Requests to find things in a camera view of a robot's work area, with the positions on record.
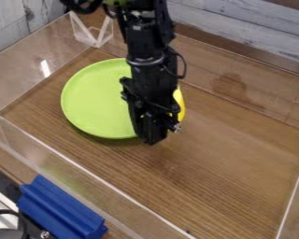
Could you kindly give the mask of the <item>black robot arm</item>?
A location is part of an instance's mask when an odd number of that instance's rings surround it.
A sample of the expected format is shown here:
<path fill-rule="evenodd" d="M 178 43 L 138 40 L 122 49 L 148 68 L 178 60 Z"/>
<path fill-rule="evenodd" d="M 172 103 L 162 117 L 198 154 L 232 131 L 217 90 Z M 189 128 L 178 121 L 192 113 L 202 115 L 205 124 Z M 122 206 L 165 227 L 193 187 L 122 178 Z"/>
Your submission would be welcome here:
<path fill-rule="evenodd" d="M 149 145 L 178 129 L 177 82 L 186 63 L 170 47 L 174 25 L 165 0 L 59 0 L 65 7 L 90 14 L 101 9 L 117 21 L 126 46 L 130 75 L 119 79 L 121 99 L 128 104 L 137 137 Z"/>

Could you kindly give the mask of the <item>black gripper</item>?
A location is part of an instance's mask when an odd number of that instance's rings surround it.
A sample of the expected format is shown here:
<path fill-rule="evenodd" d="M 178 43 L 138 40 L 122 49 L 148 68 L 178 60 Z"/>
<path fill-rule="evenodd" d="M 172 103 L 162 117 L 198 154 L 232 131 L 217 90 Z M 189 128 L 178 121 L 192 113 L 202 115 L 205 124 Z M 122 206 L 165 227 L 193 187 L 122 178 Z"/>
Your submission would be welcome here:
<path fill-rule="evenodd" d="M 178 85 L 160 80 L 140 83 L 134 77 L 122 77 L 119 84 L 134 133 L 138 138 L 144 137 L 148 145 L 154 145 L 166 137 L 168 131 L 178 129 L 180 109 L 173 98 Z"/>

